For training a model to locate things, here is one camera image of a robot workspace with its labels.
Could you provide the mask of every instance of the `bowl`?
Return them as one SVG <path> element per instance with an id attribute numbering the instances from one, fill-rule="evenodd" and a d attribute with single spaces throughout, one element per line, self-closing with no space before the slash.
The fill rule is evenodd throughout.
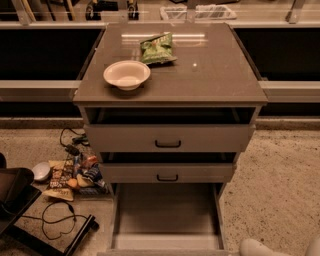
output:
<path id="1" fill-rule="evenodd" d="M 50 174 L 50 164 L 48 162 L 41 162 L 32 168 L 35 181 L 44 181 L 48 179 Z"/>
<path id="2" fill-rule="evenodd" d="M 146 64 L 140 61 L 125 60 L 107 67 L 103 72 L 103 77 L 107 83 L 121 90 L 130 91 L 146 81 L 150 73 L 150 68 Z"/>

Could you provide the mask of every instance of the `snack wrapper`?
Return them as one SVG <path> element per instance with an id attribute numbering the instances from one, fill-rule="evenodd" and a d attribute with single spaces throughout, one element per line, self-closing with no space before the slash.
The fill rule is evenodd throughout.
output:
<path id="1" fill-rule="evenodd" d="M 141 62 L 148 64 L 166 63 L 177 60 L 172 55 L 172 33 L 157 35 L 140 42 Z"/>

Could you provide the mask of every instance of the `gray cabinet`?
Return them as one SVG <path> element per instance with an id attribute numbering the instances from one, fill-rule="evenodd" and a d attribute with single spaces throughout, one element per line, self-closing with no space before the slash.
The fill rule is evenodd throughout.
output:
<path id="1" fill-rule="evenodd" d="M 106 84 L 109 64 L 164 32 L 177 61 L 134 91 Z M 266 102 L 226 24 L 108 26 L 74 103 L 114 198 L 109 248 L 227 251 L 219 197 Z"/>

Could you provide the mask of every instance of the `black cable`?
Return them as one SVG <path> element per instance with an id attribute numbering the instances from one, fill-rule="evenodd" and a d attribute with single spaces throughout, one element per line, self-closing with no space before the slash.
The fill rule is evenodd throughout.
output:
<path id="1" fill-rule="evenodd" d="M 68 206 L 68 208 L 69 208 L 69 211 L 72 213 L 72 215 L 66 216 L 66 217 L 61 218 L 61 219 L 56 220 L 56 221 L 48 221 L 48 220 L 46 220 L 46 219 L 45 219 L 45 213 L 46 213 L 46 211 L 47 211 L 52 205 L 57 204 L 57 203 L 64 203 L 64 204 L 66 204 L 66 205 Z M 16 213 L 13 213 L 13 212 L 9 211 L 8 209 L 6 209 L 6 207 L 5 207 L 4 204 L 1 204 L 1 207 L 2 207 L 2 209 L 3 209 L 7 214 L 12 215 L 12 216 L 15 216 L 15 217 L 19 217 Z M 28 215 L 22 215 L 22 216 L 21 216 L 21 218 L 28 218 L 28 219 L 33 219 L 33 220 L 40 220 L 40 221 L 42 222 L 42 225 L 41 225 L 42 233 L 46 236 L 46 238 L 47 238 L 48 240 L 56 240 L 56 239 L 61 238 L 62 235 L 70 234 L 70 233 L 72 232 L 72 230 L 74 229 L 74 227 L 75 227 L 75 223 L 76 223 L 76 221 L 77 221 L 77 217 L 81 217 L 81 218 L 84 218 L 84 219 L 86 219 L 86 220 L 88 219 L 88 218 L 87 218 L 86 216 L 84 216 L 84 215 L 75 214 L 74 208 L 72 207 L 72 205 L 70 205 L 69 203 L 64 202 L 64 201 L 53 202 L 53 203 L 49 204 L 49 205 L 43 210 L 41 218 L 39 218 L 39 217 L 34 217 L 34 216 L 28 216 Z M 57 237 L 49 237 L 49 236 L 48 236 L 48 234 L 47 234 L 46 231 L 45 231 L 45 224 L 49 224 L 49 225 L 51 225 L 51 224 L 57 224 L 57 223 L 59 223 L 59 222 L 62 222 L 62 221 L 65 221 L 65 220 L 71 219 L 71 218 L 73 218 L 73 225 L 72 225 L 71 229 L 70 229 L 68 232 L 60 232 L 59 236 L 57 236 Z"/>
<path id="2" fill-rule="evenodd" d="M 62 135 L 64 133 L 65 130 L 69 130 L 71 132 L 73 132 L 74 134 L 78 135 L 78 136 L 83 136 L 83 134 L 80 134 L 80 133 L 77 133 L 76 131 L 74 131 L 73 129 L 71 128 L 63 128 L 61 133 L 60 133 L 60 144 L 63 146 L 63 147 L 66 147 L 67 145 L 65 145 L 64 143 L 62 143 Z"/>

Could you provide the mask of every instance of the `drawer front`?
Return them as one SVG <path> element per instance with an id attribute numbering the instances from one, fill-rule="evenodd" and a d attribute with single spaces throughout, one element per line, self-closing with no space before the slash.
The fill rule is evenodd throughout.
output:
<path id="1" fill-rule="evenodd" d="M 107 183 L 224 183 L 231 180 L 233 164 L 101 164 Z"/>
<path id="2" fill-rule="evenodd" d="M 85 125 L 96 152 L 242 152 L 255 126 Z"/>

